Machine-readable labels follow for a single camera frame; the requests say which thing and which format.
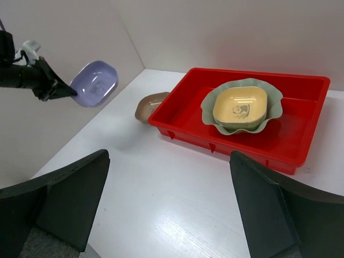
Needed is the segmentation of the brown square plate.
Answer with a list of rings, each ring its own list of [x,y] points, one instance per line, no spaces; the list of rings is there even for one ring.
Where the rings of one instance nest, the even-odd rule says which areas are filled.
[[[136,120],[143,124],[148,124],[148,119],[158,106],[169,95],[169,92],[161,92],[144,97],[138,104],[135,111]]]

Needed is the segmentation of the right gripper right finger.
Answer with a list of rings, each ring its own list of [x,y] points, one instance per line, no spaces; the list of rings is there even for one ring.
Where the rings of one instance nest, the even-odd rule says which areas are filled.
[[[231,176],[251,257],[343,257],[343,196],[233,151]]]

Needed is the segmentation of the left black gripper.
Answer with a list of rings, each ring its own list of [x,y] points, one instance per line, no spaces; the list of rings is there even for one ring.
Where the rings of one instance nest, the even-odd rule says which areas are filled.
[[[1,65],[1,88],[30,89],[41,101],[77,96],[46,60],[34,66]]]

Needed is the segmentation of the yellow square plate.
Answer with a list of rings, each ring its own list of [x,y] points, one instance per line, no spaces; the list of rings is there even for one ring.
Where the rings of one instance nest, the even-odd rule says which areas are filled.
[[[225,124],[251,124],[267,114],[268,95],[259,87],[235,87],[221,92],[214,104],[213,117]]]

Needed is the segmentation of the large green scalloped bowl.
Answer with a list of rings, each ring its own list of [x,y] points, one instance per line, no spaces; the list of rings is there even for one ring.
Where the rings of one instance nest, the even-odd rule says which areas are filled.
[[[264,119],[251,124],[225,124],[214,119],[213,108],[217,96],[221,92],[235,87],[259,87],[266,91],[268,95],[268,104],[267,114]],[[275,86],[256,78],[244,78],[241,80],[229,81],[210,91],[210,93],[208,93],[203,99],[200,106],[202,109],[202,122],[205,125],[214,126],[222,135],[233,135],[239,133],[258,134],[265,129],[269,121],[282,116],[282,98],[283,94]]]

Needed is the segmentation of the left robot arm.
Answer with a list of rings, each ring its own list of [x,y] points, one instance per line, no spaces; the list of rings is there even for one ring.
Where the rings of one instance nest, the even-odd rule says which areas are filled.
[[[30,89],[44,102],[77,95],[35,50],[22,47],[15,52],[13,36],[6,31],[1,31],[1,87]]]

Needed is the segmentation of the purple square plate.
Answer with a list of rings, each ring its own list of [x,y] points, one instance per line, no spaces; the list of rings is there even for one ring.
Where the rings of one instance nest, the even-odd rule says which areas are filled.
[[[93,61],[71,81],[70,87],[77,92],[72,99],[82,107],[97,107],[116,90],[118,83],[115,68],[104,61]]]

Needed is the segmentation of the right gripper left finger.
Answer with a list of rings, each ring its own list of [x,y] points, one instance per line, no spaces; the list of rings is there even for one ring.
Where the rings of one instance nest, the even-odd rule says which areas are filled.
[[[106,149],[1,189],[1,257],[80,257],[109,172]]]

